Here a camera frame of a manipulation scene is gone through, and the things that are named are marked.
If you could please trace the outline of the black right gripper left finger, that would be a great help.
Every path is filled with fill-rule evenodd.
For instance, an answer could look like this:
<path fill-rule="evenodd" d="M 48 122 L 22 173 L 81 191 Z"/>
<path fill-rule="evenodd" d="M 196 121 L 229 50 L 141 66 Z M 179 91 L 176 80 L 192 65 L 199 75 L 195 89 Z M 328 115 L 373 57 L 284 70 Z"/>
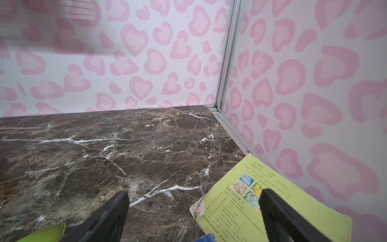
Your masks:
<path fill-rule="evenodd" d="M 130 206 L 127 192 L 120 191 L 97 209 L 63 242 L 119 242 Z"/>

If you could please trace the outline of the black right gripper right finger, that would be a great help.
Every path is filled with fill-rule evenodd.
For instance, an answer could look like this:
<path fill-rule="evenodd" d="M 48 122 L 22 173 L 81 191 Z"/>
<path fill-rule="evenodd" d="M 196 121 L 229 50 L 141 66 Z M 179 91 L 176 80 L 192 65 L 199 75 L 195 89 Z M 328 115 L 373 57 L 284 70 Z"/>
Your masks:
<path fill-rule="evenodd" d="M 263 189 L 259 205 L 270 242 L 330 241 L 273 190 Z"/>

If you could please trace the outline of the green shovel yellow handle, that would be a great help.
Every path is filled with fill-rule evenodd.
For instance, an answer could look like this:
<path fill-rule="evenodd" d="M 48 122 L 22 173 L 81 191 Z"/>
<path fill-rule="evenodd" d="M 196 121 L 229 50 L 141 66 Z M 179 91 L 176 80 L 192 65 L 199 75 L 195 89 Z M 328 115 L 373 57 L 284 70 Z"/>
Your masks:
<path fill-rule="evenodd" d="M 50 225 L 18 240 L 18 242 L 60 242 L 65 228 L 64 222 Z"/>

